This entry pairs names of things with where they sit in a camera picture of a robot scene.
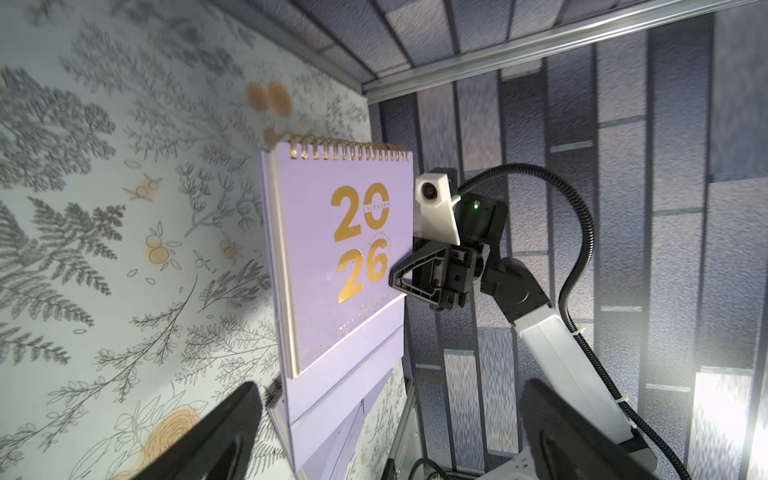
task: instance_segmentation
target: gold spiral coil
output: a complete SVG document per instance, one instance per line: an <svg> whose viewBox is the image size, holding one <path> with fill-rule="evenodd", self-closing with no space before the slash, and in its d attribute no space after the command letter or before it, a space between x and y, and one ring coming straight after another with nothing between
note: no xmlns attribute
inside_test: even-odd
<svg viewBox="0 0 768 480"><path fill-rule="evenodd" d="M323 148L322 160L342 161L408 161L408 150L399 145L381 142L356 142L339 138L316 137L315 135L296 135L284 132L280 141L286 139L290 146L291 158L320 160L320 147Z"/></svg>

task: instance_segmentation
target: metal rail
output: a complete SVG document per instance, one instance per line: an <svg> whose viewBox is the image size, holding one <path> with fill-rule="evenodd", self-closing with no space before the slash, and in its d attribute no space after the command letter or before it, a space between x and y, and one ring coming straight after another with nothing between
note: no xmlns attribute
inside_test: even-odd
<svg viewBox="0 0 768 480"><path fill-rule="evenodd" d="M756 0L651 0L362 85L370 104Z"/></svg>

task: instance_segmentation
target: orange flower illustration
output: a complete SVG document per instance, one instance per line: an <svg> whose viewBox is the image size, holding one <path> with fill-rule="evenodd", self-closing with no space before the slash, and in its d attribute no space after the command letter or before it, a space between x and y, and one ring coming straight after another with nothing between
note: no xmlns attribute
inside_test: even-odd
<svg viewBox="0 0 768 480"><path fill-rule="evenodd" d="M145 464L149 465L163 455L171 445L183 437L200 421L200 416L189 405L182 405L160 420L152 428L147 443L142 447Z"/></svg>
<svg viewBox="0 0 768 480"><path fill-rule="evenodd" d="M273 148L275 145L277 145L277 142L280 141L280 136L275 132L275 129L272 127L267 127L264 129L264 143L269 148Z"/></svg>
<svg viewBox="0 0 768 480"><path fill-rule="evenodd" d="M221 240L221 243L219 244L221 253L224 255L224 258L234 265L237 262L237 258L243 256L239 251L242 247L233 242L230 236L227 235L227 232L222 230L221 234L224 235L224 240Z"/></svg>
<svg viewBox="0 0 768 480"><path fill-rule="evenodd" d="M288 117L293 113L293 101L288 94L285 85L273 81L270 83L270 103L277 113Z"/></svg>
<svg viewBox="0 0 768 480"><path fill-rule="evenodd" d="M245 88L245 95L248 99L248 105L258 111L265 111L270 107L270 100L266 97L266 91L257 81L251 81Z"/></svg>
<svg viewBox="0 0 768 480"><path fill-rule="evenodd" d="M160 271L168 268L168 265L171 265L176 270L181 270L181 265L175 259L170 257L171 255L176 254L174 248L181 247L181 242L166 242L163 240L162 222L157 222L157 230L151 228L149 231L152 234L145 240L149 252L149 261L153 265L162 265Z"/></svg>
<svg viewBox="0 0 768 480"><path fill-rule="evenodd" d="M109 480L130 480L138 472L157 460L171 445L185 436L200 421L200 416L189 405L182 405L160 419L152 427L152 433L136 459L135 467L111 476Z"/></svg>
<svg viewBox="0 0 768 480"><path fill-rule="evenodd" d="M123 187L123 190L131 194L129 200L144 200L145 202L151 202L152 192L155 192L160 188L160 182L162 178L152 178L147 174L144 174L146 181L136 186L133 190Z"/></svg>

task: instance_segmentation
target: white plastic bracket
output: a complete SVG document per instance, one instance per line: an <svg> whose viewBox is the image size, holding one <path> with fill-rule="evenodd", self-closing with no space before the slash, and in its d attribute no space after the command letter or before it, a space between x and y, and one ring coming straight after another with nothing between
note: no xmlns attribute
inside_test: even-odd
<svg viewBox="0 0 768 480"><path fill-rule="evenodd" d="M422 187L432 184L437 190L437 197L424 197ZM458 239L458 228L453 207L462 198L459 195L451 197L451 188L446 174L423 174L416 178L414 195L422 208L421 237L427 240L461 245Z"/></svg>

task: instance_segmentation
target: camera lens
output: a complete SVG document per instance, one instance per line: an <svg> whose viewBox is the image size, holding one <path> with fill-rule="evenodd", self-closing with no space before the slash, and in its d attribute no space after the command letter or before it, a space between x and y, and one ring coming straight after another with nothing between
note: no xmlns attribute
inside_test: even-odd
<svg viewBox="0 0 768 480"><path fill-rule="evenodd" d="M437 189L432 184L423 184L422 195L424 195L424 198L427 200L434 200L437 198Z"/></svg>

